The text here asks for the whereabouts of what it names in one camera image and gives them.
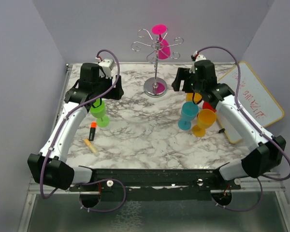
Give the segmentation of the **yellow wine glass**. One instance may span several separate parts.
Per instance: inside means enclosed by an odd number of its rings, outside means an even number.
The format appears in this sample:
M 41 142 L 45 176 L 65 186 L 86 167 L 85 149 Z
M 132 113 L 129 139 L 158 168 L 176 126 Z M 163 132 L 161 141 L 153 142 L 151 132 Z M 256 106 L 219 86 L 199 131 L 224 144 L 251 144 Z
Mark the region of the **yellow wine glass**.
M 202 96 L 199 93 L 187 93 L 186 94 L 186 101 L 187 102 L 201 102 L 203 100 Z

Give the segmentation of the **red wine glass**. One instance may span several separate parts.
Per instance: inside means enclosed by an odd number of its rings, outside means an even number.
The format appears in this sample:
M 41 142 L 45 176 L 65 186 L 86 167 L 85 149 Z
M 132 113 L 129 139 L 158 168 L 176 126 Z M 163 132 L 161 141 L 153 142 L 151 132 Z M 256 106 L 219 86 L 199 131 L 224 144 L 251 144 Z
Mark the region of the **red wine glass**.
M 213 111 L 214 113 L 216 112 L 216 109 L 213 108 L 213 107 L 211 106 L 211 104 L 208 103 L 208 102 L 203 102 L 203 109 L 211 110 L 211 111 Z

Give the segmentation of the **blue wine glass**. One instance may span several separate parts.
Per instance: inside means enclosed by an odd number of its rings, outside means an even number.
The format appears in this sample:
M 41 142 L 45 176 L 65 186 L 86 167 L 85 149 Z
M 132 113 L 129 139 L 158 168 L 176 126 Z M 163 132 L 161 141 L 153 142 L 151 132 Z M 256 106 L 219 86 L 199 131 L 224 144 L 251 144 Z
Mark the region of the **blue wine glass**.
M 178 121 L 178 126 L 181 130 L 187 131 L 191 128 L 191 122 L 199 113 L 199 107 L 192 101 L 187 101 L 181 108 L 181 118 Z

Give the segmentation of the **green wine glass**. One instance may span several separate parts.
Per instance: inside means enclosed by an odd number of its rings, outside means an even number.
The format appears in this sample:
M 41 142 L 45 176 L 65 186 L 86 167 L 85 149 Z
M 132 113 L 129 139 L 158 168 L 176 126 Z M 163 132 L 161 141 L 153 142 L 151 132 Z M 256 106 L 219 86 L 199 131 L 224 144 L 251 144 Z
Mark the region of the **green wine glass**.
M 94 103 L 92 103 L 90 113 L 94 118 L 96 118 L 98 127 L 105 128 L 109 125 L 110 119 L 106 115 L 106 107 L 102 99 L 97 99 Z

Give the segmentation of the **pink wine glass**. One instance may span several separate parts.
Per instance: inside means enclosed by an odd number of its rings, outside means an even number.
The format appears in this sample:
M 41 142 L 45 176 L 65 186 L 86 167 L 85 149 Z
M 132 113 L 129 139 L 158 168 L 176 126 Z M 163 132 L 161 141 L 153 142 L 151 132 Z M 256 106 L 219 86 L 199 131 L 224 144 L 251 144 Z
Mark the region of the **pink wine glass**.
M 168 59 L 171 55 L 169 43 L 165 39 L 168 33 L 168 28 L 164 24 L 158 24 L 152 28 L 152 33 L 155 35 L 158 35 L 159 37 L 158 38 L 158 42 L 159 42 L 158 58 L 162 60 Z

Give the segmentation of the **orange wine glass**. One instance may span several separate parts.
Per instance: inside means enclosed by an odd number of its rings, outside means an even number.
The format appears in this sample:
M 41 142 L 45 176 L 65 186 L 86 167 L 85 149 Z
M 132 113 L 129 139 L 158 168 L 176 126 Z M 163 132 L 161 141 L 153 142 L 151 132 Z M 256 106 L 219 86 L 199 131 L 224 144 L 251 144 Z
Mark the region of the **orange wine glass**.
M 216 121 L 217 115 L 210 109 L 202 109 L 197 116 L 196 125 L 192 128 L 192 133 L 196 137 L 203 137 L 206 130 L 210 128 Z

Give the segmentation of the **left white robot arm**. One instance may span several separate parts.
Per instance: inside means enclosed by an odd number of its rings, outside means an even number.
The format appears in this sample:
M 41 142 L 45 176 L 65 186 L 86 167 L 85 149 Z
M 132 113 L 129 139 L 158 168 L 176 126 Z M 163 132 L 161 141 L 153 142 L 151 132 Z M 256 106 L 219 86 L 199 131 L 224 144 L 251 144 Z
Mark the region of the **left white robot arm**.
M 103 98 L 120 100 L 122 96 L 119 74 L 113 79 L 101 63 L 83 63 L 79 79 L 66 92 L 61 116 L 50 138 L 38 154 L 29 155 L 28 166 L 35 182 L 62 190 L 80 183 L 85 190 L 93 190 L 97 179 L 92 170 L 66 164 L 68 151 L 92 103 Z

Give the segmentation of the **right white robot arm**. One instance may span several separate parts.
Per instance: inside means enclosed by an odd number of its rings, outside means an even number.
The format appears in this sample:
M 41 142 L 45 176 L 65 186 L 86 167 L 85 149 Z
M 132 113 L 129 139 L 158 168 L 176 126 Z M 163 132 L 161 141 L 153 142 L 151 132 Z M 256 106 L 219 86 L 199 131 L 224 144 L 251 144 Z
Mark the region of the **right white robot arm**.
M 235 178 L 263 176 L 281 163 L 286 140 L 282 136 L 273 136 L 260 125 L 242 106 L 235 92 L 227 84 L 217 81 L 215 66 L 210 60 L 196 61 L 191 68 L 178 68 L 172 88 L 199 93 L 228 120 L 248 147 L 246 157 L 218 168 L 219 173 L 212 177 L 216 188 L 225 188 Z

